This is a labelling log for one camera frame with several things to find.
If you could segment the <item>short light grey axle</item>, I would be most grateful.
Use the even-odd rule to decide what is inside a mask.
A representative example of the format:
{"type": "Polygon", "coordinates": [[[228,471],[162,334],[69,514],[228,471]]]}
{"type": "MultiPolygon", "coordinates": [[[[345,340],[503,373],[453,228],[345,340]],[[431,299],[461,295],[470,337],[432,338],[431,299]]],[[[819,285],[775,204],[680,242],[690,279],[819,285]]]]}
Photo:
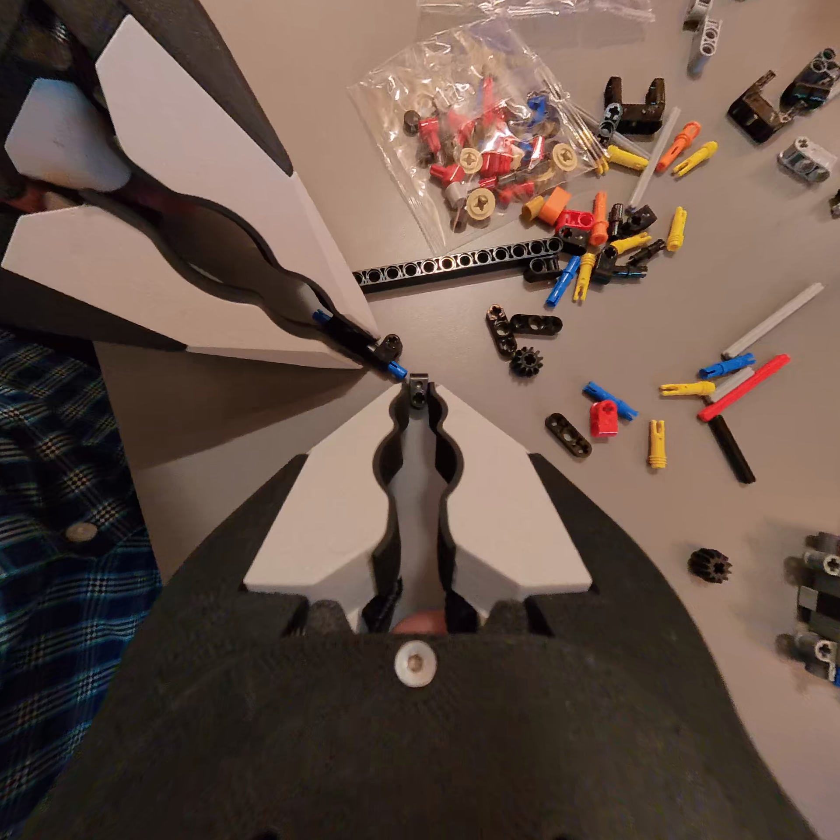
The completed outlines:
{"type": "Polygon", "coordinates": [[[716,386],[715,391],[703,397],[705,404],[711,405],[720,401],[724,396],[728,395],[741,384],[750,379],[754,373],[755,369],[752,365],[750,365],[730,373],[726,377],[716,380],[713,382],[716,386]]]}

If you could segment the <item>cluster of black connectors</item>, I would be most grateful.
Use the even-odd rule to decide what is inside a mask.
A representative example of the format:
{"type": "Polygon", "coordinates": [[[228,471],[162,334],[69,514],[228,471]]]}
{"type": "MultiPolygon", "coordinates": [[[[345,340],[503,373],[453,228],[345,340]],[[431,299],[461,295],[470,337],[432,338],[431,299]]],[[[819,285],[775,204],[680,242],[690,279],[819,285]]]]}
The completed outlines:
{"type": "MultiPolygon", "coordinates": [[[[608,216],[608,241],[598,252],[597,261],[592,272],[591,280],[599,285],[609,284],[612,280],[641,280],[646,277],[648,263],[657,253],[665,249],[665,241],[660,238],[653,240],[646,246],[618,255],[609,248],[609,244],[616,239],[647,232],[657,220],[656,214],[648,205],[627,213],[623,205],[615,204],[608,216]]],[[[554,254],[562,253],[568,256],[583,256],[588,246],[588,240],[583,237],[562,238],[556,235],[560,244],[553,247],[554,254]]]]}

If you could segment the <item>light grey connector block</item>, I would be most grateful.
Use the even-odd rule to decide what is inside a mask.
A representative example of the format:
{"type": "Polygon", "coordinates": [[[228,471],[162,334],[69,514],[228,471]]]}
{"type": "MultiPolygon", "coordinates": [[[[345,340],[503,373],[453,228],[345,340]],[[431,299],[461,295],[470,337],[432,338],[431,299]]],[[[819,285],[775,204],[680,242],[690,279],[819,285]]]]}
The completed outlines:
{"type": "Polygon", "coordinates": [[[798,136],[777,155],[778,163],[800,180],[822,183],[833,173],[838,156],[807,136],[798,136]]]}

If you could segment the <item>black perpendicular connector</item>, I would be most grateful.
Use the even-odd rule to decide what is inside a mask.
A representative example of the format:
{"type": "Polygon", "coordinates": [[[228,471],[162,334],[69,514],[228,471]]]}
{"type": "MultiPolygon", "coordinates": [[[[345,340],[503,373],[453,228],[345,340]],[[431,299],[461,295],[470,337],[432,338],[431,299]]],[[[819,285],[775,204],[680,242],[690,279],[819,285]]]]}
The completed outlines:
{"type": "Polygon", "coordinates": [[[812,112],[820,108],[838,82],[839,64],[834,49],[818,53],[780,96],[783,112],[812,112]]]}

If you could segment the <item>long black axle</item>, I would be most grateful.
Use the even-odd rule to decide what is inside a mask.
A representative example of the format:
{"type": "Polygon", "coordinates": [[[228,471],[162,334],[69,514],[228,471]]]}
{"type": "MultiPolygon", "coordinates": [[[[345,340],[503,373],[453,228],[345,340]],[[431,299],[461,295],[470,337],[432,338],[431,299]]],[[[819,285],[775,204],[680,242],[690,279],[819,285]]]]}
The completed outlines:
{"type": "Polygon", "coordinates": [[[738,483],[746,486],[755,483],[756,476],[723,414],[714,416],[707,425],[738,483]]]}

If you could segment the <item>blue plaid shirt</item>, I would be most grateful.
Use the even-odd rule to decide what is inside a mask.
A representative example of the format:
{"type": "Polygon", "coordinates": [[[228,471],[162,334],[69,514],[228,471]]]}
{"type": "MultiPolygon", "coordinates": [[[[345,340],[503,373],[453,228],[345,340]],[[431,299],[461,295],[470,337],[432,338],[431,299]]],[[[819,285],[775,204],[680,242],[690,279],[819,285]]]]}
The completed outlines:
{"type": "Polygon", "coordinates": [[[161,588],[102,374],[2,328],[2,838],[67,766],[161,588]]]}

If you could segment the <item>black axle with blue pins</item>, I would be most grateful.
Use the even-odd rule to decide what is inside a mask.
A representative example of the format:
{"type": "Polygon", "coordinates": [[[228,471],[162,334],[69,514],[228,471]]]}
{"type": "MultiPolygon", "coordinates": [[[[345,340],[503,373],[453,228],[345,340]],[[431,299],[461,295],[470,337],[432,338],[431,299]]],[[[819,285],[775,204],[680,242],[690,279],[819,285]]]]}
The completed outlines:
{"type": "Polygon", "coordinates": [[[374,371],[391,376],[398,382],[403,382],[407,378],[408,371],[400,364],[400,359],[385,364],[377,358],[375,347],[382,339],[375,339],[366,331],[322,309],[316,310],[312,314],[312,319],[319,325],[323,333],[337,343],[350,357],[355,358],[374,371]]]}

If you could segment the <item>partly built lego model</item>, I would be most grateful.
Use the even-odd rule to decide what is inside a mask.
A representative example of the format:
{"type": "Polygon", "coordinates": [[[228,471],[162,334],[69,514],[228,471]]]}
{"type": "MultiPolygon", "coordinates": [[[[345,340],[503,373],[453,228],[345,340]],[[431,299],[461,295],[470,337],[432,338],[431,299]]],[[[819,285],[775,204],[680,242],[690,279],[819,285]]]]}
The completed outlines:
{"type": "Polygon", "coordinates": [[[778,652],[809,674],[839,687],[839,536],[819,532],[784,561],[795,587],[795,627],[776,638],[778,652]]]}

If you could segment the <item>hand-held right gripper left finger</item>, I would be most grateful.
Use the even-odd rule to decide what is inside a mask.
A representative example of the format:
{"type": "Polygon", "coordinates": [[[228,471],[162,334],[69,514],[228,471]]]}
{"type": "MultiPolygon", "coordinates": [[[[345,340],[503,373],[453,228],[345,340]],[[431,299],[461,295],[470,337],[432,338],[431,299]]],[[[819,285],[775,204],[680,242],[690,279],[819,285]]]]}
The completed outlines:
{"type": "Polygon", "coordinates": [[[400,575],[391,483],[409,408],[395,385],[314,446],[245,574],[248,591],[336,602],[354,631],[375,626],[364,609],[400,575]]]}

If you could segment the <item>long black beam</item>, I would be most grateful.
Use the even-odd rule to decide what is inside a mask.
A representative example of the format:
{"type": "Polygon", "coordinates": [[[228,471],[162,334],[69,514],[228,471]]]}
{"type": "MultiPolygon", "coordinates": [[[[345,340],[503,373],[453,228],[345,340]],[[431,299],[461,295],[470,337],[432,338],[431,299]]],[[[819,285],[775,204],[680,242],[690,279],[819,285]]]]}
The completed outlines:
{"type": "Polygon", "coordinates": [[[365,296],[440,281],[483,277],[502,270],[525,269],[535,259],[553,258],[562,252],[560,237],[531,239],[462,251],[440,257],[412,259],[353,272],[365,296]]]}

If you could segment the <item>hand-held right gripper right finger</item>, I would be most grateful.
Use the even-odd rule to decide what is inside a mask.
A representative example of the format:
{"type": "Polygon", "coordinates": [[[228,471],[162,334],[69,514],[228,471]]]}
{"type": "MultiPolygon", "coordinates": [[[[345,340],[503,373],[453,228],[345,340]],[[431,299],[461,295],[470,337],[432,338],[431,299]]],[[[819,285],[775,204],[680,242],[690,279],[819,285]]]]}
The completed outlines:
{"type": "Polygon", "coordinates": [[[437,567],[451,633],[473,633],[499,602],[587,592],[593,583],[530,453],[441,385],[427,388],[444,481],[437,567]]]}

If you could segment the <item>clear bag of small parts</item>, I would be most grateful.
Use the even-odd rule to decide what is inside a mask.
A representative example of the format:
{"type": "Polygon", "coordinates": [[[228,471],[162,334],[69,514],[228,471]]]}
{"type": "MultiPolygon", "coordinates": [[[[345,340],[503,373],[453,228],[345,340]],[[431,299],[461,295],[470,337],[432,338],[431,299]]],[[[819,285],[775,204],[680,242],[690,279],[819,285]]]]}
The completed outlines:
{"type": "Polygon", "coordinates": [[[606,150],[551,69],[501,16],[416,42],[350,97],[430,249],[513,222],[606,150]]]}

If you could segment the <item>black bracket piece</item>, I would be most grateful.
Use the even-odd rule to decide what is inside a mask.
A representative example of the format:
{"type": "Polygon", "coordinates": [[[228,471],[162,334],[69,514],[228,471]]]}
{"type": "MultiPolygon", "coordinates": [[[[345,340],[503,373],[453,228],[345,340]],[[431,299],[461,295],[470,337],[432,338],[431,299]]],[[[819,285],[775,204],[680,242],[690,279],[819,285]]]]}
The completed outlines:
{"type": "Polygon", "coordinates": [[[604,89],[604,109],[619,106],[621,118],[616,130],[626,135],[650,136],[663,126],[666,105],[665,79],[656,77],[647,89],[643,102],[628,102],[623,96],[623,80],[619,76],[610,77],[604,89]]]}
{"type": "Polygon", "coordinates": [[[784,104],[782,100],[776,107],[763,96],[763,90],[775,77],[773,70],[767,71],[736,98],[728,109],[730,121],[755,145],[771,140],[795,118],[799,108],[794,103],[784,104]]]}

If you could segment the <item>long light grey axle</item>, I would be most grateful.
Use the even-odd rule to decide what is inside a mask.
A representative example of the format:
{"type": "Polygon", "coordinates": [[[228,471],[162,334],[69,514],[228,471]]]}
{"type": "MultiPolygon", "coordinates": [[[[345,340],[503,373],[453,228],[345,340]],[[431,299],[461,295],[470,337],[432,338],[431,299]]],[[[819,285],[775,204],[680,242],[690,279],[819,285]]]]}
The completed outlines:
{"type": "Polygon", "coordinates": [[[807,303],[823,292],[824,289],[825,287],[821,282],[816,282],[806,287],[784,305],[773,311],[750,331],[747,331],[743,336],[731,343],[721,352],[721,359],[723,361],[729,361],[737,356],[746,354],[749,348],[780,326],[783,321],[801,310],[807,303]]]}

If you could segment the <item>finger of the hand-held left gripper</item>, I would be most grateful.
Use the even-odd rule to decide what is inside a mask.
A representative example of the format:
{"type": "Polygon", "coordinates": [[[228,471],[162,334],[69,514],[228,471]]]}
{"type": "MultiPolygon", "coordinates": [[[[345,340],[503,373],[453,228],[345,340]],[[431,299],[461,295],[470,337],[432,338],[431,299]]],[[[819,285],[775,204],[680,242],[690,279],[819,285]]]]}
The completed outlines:
{"type": "Polygon", "coordinates": [[[308,198],[78,198],[25,213],[2,254],[2,321],[105,343],[289,364],[361,362],[312,319],[370,307],[308,198]]]}
{"type": "Polygon", "coordinates": [[[166,214],[175,198],[311,200],[290,158],[286,166],[265,151],[132,15],[94,68],[129,181],[110,192],[79,188],[78,198],[123,198],[166,214]]]}

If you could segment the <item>empty clear plastic bag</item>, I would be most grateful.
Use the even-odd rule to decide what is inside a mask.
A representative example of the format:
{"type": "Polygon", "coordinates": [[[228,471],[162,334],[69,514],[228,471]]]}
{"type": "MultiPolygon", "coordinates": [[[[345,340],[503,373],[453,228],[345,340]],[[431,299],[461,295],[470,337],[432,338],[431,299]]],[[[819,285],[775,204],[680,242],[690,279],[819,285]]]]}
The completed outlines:
{"type": "Polygon", "coordinates": [[[653,23],[656,17],[655,2],[651,1],[416,1],[416,5],[434,13],[452,15],[535,18],[594,12],[642,24],[653,23]]]}

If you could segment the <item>blue long pin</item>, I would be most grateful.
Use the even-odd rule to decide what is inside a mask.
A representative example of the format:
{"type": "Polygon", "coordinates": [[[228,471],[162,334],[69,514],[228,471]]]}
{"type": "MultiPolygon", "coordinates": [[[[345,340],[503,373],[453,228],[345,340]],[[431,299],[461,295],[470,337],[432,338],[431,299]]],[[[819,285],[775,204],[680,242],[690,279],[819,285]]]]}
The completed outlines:
{"type": "Polygon", "coordinates": [[[743,369],[749,368],[750,366],[754,365],[756,362],[755,356],[753,353],[743,353],[737,356],[733,356],[729,359],[721,360],[715,364],[711,364],[709,366],[700,368],[697,373],[698,380],[701,381],[711,381],[721,378],[726,375],[730,375],[741,371],[743,369]]]}
{"type": "Polygon", "coordinates": [[[577,280],[580,269],[581,256],[573,255],[569,259],[567,265],[562,269],[557,280],[554,282],[552,290],[544,302],[544,306],[546,308],[554,309],[558,305],[564,293],[571,286],[572,282],[577,280]]]}
{"type": "Polygon", "coordinates": [[[583,388],[583,393],[589,396],[594,402],[611,402],[616,407],[617,415],[628,422],[638,417],[638,411],[627,404],[623,399],[617,397],[593,381],[589,381],[583,388]]]}

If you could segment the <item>medium light grey axle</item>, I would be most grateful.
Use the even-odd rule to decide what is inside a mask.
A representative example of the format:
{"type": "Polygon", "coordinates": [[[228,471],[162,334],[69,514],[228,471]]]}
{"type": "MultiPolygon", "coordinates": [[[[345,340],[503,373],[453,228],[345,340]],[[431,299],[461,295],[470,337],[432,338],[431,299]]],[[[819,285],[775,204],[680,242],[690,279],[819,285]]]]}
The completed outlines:
{"type": "Polygon", "coordinates": [[[644,195],[648,185],[653,180],[659,160],[670,147],[673,136],[678,130],[677,123],[679,122],[680,116],[681,108],[679,107],[673,107],[668,111],[664,126],[658,134],[653,151],[650,153],[647,166],[639,176],[633,193],[626,204],[627,210],[634,211],[644,204],[644,195]]]}

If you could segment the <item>red axle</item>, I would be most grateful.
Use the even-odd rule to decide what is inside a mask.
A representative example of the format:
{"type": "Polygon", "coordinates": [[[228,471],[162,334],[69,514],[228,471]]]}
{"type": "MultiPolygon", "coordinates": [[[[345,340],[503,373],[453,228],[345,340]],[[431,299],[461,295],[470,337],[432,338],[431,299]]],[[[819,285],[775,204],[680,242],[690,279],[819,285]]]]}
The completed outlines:
{"type": "Polygon", "coordinates": [[[774,356],[771,360],[760,366],[750,376],[740,381],[735,386],[732,386],[723,396],[716,401],[710,403],[701,409],[696,415],[696,419],[704,424],[709,424],[712,419],[721,415],[726,409],[735,403],[739,402],[747,394],[755,390],[760,384],[766,382],[773,375],[776,375],[787,364],[791,362],[791,357],[787,353],[780,353],[774,356]]]}

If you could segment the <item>black two-hole liftarm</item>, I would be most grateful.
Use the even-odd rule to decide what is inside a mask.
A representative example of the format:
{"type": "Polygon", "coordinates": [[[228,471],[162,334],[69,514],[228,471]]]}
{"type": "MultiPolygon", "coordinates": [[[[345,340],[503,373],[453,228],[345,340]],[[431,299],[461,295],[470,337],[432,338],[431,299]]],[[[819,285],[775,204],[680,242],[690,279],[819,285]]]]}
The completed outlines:
{"type": "Polygon", "coordinates": [[[552,413],[545,418],[544,425],[569,455],[576,459],[590,457],[592,444],[565,415],[552,413]]]}

